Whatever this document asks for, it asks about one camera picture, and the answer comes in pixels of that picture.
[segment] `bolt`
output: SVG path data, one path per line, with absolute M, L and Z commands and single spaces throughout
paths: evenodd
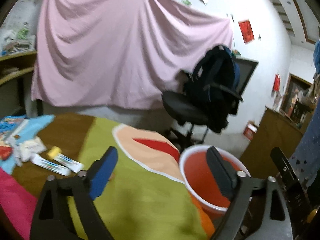
M 87 175 L 87 171 L 84 171 L 84 170 L 79 171 L 79 172 L 77 173 L 77 176 L 78 176 L 78 177 L 84 177 L 84 176 L 86 176 L 86 175 Z
M 268 180 L 271 181 L 271 182 L 276 182 L 276 179 L 274 177 L 271 177 L 271 176 L 268 177 Z
M 237 175 L 241 178 L 244 178 L 247 176 L 247 174 L 244 171 L 237 171 Z
M 47 181 L 53 181 L 56 177 L 54 175 L 49 175 Z

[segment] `pink cloth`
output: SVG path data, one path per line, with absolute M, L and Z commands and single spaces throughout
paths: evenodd
M 37 199 L 0 168 L 0 205 L 7 218 L 22 236 L 29 240 Z
M 174 0 L 44 0 L 32 99 L 54 106 L 162 107 L 208 49 L 231 47 L 230 19 Z

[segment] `red poster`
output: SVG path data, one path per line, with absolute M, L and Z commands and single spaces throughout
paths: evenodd
M 251 24 L 249 20 L 239 22 L 240 30 L 242 33 L 242 37 L 244 40 L 244 43 L 247 44 L 250 41 L 254 40 Z

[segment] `tube with yellow cap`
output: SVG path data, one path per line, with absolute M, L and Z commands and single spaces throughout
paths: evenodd
M 62 165 L 66 166 L 67 168 L 69 168 L 75 173 L 78 173 L 83 169 L 84 165 L 82 163 L 76 162 L 68 158 L 67 156 L 63 155 L 61 152 L 62 151 L 59 147 L 54 146 L 52 147 L 50 152 L 47 153 L 47 156 L 51 160 L 55 160 L 58 163 L 61 163 Z

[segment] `brown dresser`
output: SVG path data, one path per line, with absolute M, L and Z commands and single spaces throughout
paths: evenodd
M 289 118 L 266 107 L 258 131 L 240 161 L 254 178 L 266 179 L 268 176 L 276 176 L 278 170 L 270 158 L 271 150 L 279 147 L 289 158 L 303 133 L 303 129 L 299 130 Z

